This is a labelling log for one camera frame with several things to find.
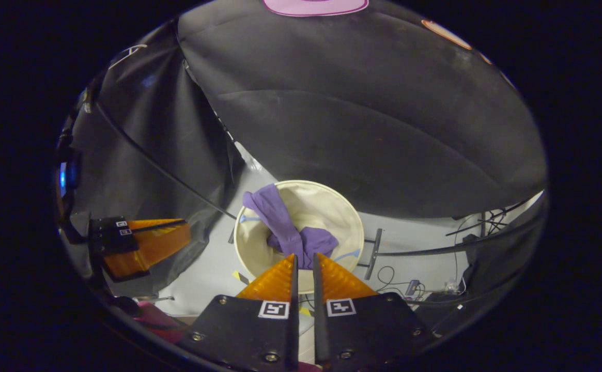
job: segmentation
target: purple towel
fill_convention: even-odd
[[[338,240],[321,228],[306,227],[299,233],[274,184],[268,184],[255,193],[245,192],[243,205],[254,210],[271,229],[271,236],[266,243],[285,256],[296,254],[301,269],[312,269],[315,252],[331,256],[333,248],[338,245]]]

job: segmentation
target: orange gripper pad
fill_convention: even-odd
[[[317,254],[317,256],[321,267],[322,303],[326,303],[327,300],[358,299],[378,295],[367,284],[332,259],[323,254]]]
[[[294,255],[290,254],[253,280],[248,287],[237,294],[237,297],[258,301],[291,301],[293,268]]]
[[[131,230],[178,221],[178,219],[127,221]],[[138,250],[105,256],[104,261],[115,277],[128,277],[147,271],[150,266],[171,256],[190,242],[187,223],[133,234]]]

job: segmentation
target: screw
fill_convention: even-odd
[[[277,356],[277,354],[274,353],[268,353],[264,356],[264,359],[266,360],[266,362],[271,362],[271,363],[275,363],[277,362],[277,360],[280,359],[279,356]]]

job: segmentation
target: white floor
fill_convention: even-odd
[[[227,208],[228,212],[234,215],[237,215],[239,209],[241,209],[241,195],[244,191],[254,192],[267,184],[277,182],[246,151],[241,147],[239,150],[242,151],[248,166],[242,175],[237,197],[232,200]],[[515,219],[523,210],[532,205],[538,197],[539,195],[519,209],[509,212],[503,222]],[[475,224],[479,218],[478,216],[480,215],[469,217],[463,227]],[[454,221],[453,219],[400,220],[367,213],[360,213],[360,217],[366,239],[374,240],[377,228],[384,230],[379,247],[380,252],[402,252],[447,247],[454,245],[456,241],[461,242],[461,239],[468,234],[480,235],[480,228],[478,227],[459,233],[457,236],[445,236],[447,233],[456,231],[460,224],[464,222],[463,219],[460,221]],[[233,226],[234,221],[229,217],[223,216],[219,219],[209,235],[210,243],[199,259],[185,270],[177,280],[159,292],[159,297],[173,296],[175,299],[173,301],[156,302],[156,306],[169,315],[199,315],[216,295],[234,296],[245,287],[245,284],[233,275],[235,271],[248,277],[249,280],[254,279],[242,266],[234,246],[227,242]],[[365,243],[360,259],[361,264],[368,264],[372,247],[373,244]],[[379,270],[382,270],[380,272],[382,280],[391,281],[392,270],[389,268],[382,269],[385,266],[390,266],[395,270],[393,283],[405,283],[391,285],[389,288],[395,287],[405,292],[408,287],[406,283],[411,280],[420,280],[425,285],[426,290],[444,290],[449,280],[461,279],[468,263],[466,254],[463,252],[458,253],[456,257],[455,254],[418,257],[379,256],[369,281],[364,280],[366,268],[357,267],[353,273],[376,290],[384,286],[377,278]],[[301,301],[303,300],[305,300],[305,296],[301,296]],[[313,303],[303,302],[301,306],[311,309],[311,304]],[[299,335],[301,335],[299,339],[299,361],[313,363],[315,358],[314,320],[305,312],[301,313],[299,319]]]

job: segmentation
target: pink object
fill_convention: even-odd
[[[365,9],[369,0],[264,0],[276,14],[291,17],[337,15]]]
[[[142,316],[138,316],[137,318],[133,318],[138,322],[144,322],[149,324],[156,324],[158,326],[165,327],[179,327],[179,323],[177,323],[174,319],[172,319],[169,315],[161,311],[159,308],[154,306],[151,302],[142,301],[137,304],[140,306],[140,310],[142,310]],[[152,328],[147,328],[152,333],[163,337],[167,342],[171,342],[176,344],[179,342],[183,333],[180,330],[155,330]]]
[[[314,364],[299,362],[298,372],[321,372],[321,371],[322,371],[322,369],[320,369],[319,367],[317,367]]]

